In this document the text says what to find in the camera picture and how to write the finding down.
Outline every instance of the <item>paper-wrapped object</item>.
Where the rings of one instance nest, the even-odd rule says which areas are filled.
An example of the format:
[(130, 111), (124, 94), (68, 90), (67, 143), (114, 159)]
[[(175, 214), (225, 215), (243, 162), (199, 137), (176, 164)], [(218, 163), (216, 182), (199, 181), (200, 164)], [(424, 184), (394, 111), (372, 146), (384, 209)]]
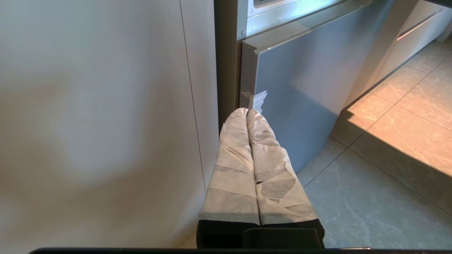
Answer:
[(323, 228), (289, 156), (276, 141), (267, 120), (251, 109), (247, 122), (261, 226), (297, 223), (301, 227), (314, 227), (323, 236)]
[(243, 231), (260, 225), (247, 112), (235, 110), (221, 129), (217, 161), (199, 214), (198, 248), (239, 248)]

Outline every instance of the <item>masking tape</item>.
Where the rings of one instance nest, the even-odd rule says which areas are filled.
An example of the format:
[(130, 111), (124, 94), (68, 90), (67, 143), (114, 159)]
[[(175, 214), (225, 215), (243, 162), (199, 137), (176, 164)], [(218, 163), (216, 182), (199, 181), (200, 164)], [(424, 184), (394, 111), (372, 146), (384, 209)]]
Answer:
[(262, 104), (264, 103), (265, 97), (267, 97), (267, 91), (258, 93), (258, 94), (252, 94), (249, 91), (241, 92), (242, 95), (250, 99), (250, 103), (248, 105), (249, 109), (254, 109), (259, 113), (262, 113)]

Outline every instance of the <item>drawer handle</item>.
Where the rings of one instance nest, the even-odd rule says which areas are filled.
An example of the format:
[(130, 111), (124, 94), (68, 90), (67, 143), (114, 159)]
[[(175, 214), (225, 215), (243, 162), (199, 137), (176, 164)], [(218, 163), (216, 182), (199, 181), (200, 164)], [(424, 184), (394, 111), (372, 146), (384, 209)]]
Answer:
[(428, 21), (432, 20), (434, 17), (438, 16), (441, 13), (442, 10), (443, 10), (443, 8), (441, 8), (439, 11), (433, 13), (432, 15), (424, 18), (421, 22), (417, 23), (416, 25), (414, 25), (410, 29), (406, 30), (405, 32), (401, 33), (400, 36), (397, 38), (397, 41), (401, 40), (403, 37), (405, 37), (408, 34), (412, 33), (414, 30), (418, 29), (423, 24), (427, 23)]

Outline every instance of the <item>gray cabinet door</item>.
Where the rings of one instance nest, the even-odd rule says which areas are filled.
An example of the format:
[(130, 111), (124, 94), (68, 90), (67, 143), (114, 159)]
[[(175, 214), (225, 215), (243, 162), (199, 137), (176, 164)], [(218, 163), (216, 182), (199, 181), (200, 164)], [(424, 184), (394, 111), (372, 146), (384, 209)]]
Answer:
[(325, 145), (391, 5), (349, 0), (243, 41), (240, 106), (262, 110), (295, 171)]

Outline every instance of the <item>gray tile floor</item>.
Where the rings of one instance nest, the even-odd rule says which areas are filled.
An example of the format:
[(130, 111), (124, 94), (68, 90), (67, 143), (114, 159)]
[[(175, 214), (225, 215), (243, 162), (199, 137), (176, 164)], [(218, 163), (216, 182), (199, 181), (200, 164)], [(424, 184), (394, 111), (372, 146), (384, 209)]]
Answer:
[(452, 249), (452, 42), (344, 110), (297, 175), (327, 248)]

